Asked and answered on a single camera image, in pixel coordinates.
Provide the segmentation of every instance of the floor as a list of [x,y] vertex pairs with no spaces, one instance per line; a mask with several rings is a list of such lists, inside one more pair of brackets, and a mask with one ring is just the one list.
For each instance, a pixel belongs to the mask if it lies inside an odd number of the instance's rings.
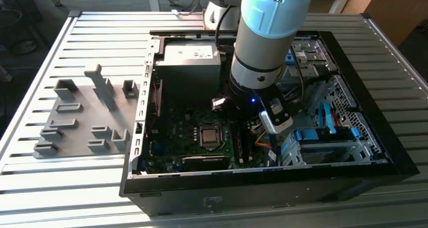
[[[149,0],[61,0],[62,6],[59,8],[54,6],[53,0],[35,0],[35,3],[43,16],[38,27],[51,43],[55,41],[70,10],[98,12],[150,11]],[[192,0],[181,0],[176,3],[180,6],[172,7],[169,0],[161,0],[161,11],[170,11],[172,9],[190,11]],[[206,2],[201,2],[202,7],[206,7],[206,5]],[[422,29],[416,29],[399,49],[422,76],[427,79],[428,32],[423,34]],[[38,50],[31,54],[13,56],[6,49],[0,48],[0,65],[14,76],[11,83],[0,82],[0,137],[14,117],[47,53],[49,49],[39,46]]]

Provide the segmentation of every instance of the metal frame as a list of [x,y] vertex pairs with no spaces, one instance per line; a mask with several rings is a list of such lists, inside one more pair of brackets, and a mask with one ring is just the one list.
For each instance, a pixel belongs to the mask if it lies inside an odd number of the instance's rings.
[[[6,227],[141,227],[157,225],[217,227],[426,227],[428,209],[428,99],[426,86],[408,72],[415,72],[403,56],[392,56],[383,34],[360,15],[309,15],[303,30],[335,34],[420,174],[400,184],[379,187],[352,200],[268,209],[244,209],[216,214],[174,215],[149,218],[128,198],[121,198],[120,182],[124,155],[50,159],[29,157],[57,97],[50,88],[58,78],[78,75],[83,60],[107,62],[103,75],[114,83],[134,79],[141,68],[140,52],[148,43],[145,34],[160,29],[202,30],[201,14],[181,20],[169,13],[83,12],[67,20],[55,49],[43,64],[23,104],[14,117],[0,147],[0,224]],[[110,58],[107,55],[126,58]],[[71,63],[74,67],[58,67]]]
[[[150,34],[157,34],[156,40],[162,40],[162,45],[168,40],[210,40],[208,37],[210,31],[158,31]],[[272,167],[272,168],[253,168],[253,169],[236,169],[236,170],[217,170],[205,172],[185,172],[172,174],[134,174],[136,170],[136,158],[142,154],[145,148],[144,136],[146,127],[141,127],[141,134],[136,134],[133,138],[133,143],[130,147],[130,154],[126,156],[125,169],[124,169],[124,179],[121,183],[121,196],[134,197],[133,202],[142,207],[144,211],[150,212],[153,215],[170,212],[208,212],[209,208],[201,205],[188,206],[186,210],[182,207],[174,207],[174,203],[182,203],[189,197],[184,197],[186,191],[193,190],[194,197],[198,196],[201,199],[204,197],[212,197],[223,194],[223,203],[219,204],[217,210],[227,210],[232,206],[232,200],[235,206],[239,204],[259,204],[275,205],[273,202],[264,200],[265,197],[247,197],[245,199],[229,197],[229,192],[240,187],[244,190],[253,186],[253,190],[263,192],[260,187],[264,184],[269,184],[271,187],[283,187],[289,189],[288,195],[283,195],[277,202],[285,202],[289,200],[289,196],[300,196],[299,189],[305,190],[308,184],[303,181],[312,183],[312,186],[323,186],[326,179],[335,177],[338,183],[332,183],[330,189],[324,192],[313,190],[307,192],[308,196],[312,196],[313,200],[296,200],[296,203],[316,201],[316,200],[346,200],[359,195],[362,192],[368,191],[374,187],[379,186],[391,181],[403,180],[412,175],[418,174],[419,171],[416,166],[399,142],[399,138],[395,136],[394,130],[391,129],[386,118],[383,118],[382,111],[375,104],[375,100],[371,98],[370,91],[367,90],[362,79],[352,67],[352,64],[339,46],[339,43],[331,32],[316,32],[316,31],[299,31],[299,36],[317,36],[321,40],[326,49],[336,63],[339,73],[342,75],[343,81],[347,85],[348,92],[351,94],[351,99],[355,99],[358,106],[362,111],[362,115],[368,123],[368,130],[375,135],[376,143],[380,148],[387,153],[387,157],[391,163],[375,162],[368,166],[343,166],[343,165],[309,165],[311,168],[303,168],[301,166],[285,166],[285,167]],[[149,64],[153,63],[153,57],[149,56]],[[152,73],[150,67],[146,68],[146,76]],[[145,81],[144,86],[150,87],[150,77],[149,83]],[[148,102],[149,90],[141,93],[140,99]],[[137,112],[140,120],[137,121],[142,125],[145,122],[146,109]]]

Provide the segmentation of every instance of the blue latch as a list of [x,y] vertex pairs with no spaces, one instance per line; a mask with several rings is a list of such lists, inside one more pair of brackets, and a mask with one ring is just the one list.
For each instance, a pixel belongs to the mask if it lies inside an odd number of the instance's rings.
[[331,133],[336,134],[331,105],[328,102],[320,103],[320,108],[319,108],[319,124],[320,124],[320,126],[324,125],[323,110],[326,110],[326,126],[330,128]]
[[295,65],[296,64],[295,56],[293,56],[293,53],[292,53],[291,49],[288,50],[288,53],[287,53],[285,64],[287,65]]
[[356,127],[352,127],[352,128],[351,128],[351,132],[352,132],[355,138],[359,138],[359,137],[360,137],[360,132],[359,132],[359,129],[358,129]]
[[283,146],[283,149],[281,149],[281,155],[284,155],[284,153],[285,153],[285,151],[287,151],[288,147],[289,147],[289,144],[288,144],[288,143],[285,143],[285,146]]

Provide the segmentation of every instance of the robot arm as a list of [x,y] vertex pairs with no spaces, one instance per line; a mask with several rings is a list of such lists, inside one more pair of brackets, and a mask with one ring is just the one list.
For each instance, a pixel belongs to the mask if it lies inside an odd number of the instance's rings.
[[265,111],[261,121],[269,133],[283,132],[292,116],[276,79],[301,27],[311,0],[210,0],[217,5],[241,5],[241,21],[235,45],[231,82],[241,98],[255,96]]

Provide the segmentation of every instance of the black cable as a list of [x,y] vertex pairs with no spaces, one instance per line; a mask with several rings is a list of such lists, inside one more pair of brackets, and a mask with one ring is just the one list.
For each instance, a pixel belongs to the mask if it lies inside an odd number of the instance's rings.
[[42,32],[41,32],[41,30],[39,30],[39,28],[37,26],[37,23],[34,21],[34,18],[29,14],[26,8],[23,7],[21,0],[13,0],[13,1],[14,1],[14,4],[17,6],[18,11],[22,13],[22,17],[23,17],[26,23],[30,24],[30,27],[31,27],[33,31],[35,32],[35,34],[41,38],[41,41],[42,41],[45,47],[47,49],[51,49],[51,43],[49,42],[49,40],[46,39],[45,35],[42,34]]
[[198,0],[198,2],[194,4],[194,6],[193,6],[193,8],[192,8],[192,10],[190,10],[190,12],[189,12],[188,14],[180,13],[180,15],[181,15],[181,16],[189,16],[189,15],[192,15],[192,14],[196,12],[196,9],[197,9],[197,6],[198,6],[200,2],[201,2],[201,0]]
[[301,94],[300,94],[300,101],[304,101],[304,97],[305,97],[305,82],[304,82],[304,75],[303,75],[303,71],[301,71],[301,67],[300,67],[300,61],[296,58],[296,53],[293,48],[291,48],[291,51],[293,53],[293,57],[296,60],[296,69],[297,69],[297,74],[299,74],[299,78],[300,78],[300,85],[301,85]]
[[192,1],[190,5],[188,8],[184,8],[182,11],[185,11],[186,9],[189,9],[193,5],[194,5],[196,0]]
[[172,2],[172,0],[168,0],[168,1],[169,1],[170,6],[178,6],[176,3]]
[[221,31],[221,26],[223,26],[223,22],[224,22],[224,19],[227,17],[227,14],[229,13],[231,9],[233,8],[232,5],[228,6],[228,9],[227,11],[224,12],[221,18],[220,18],[220,21],[219,21],[219,24],[217,24],[217,28],[216,28],[216,47],[219,50],[221,50],[221,44],[220,44],[220,31]]

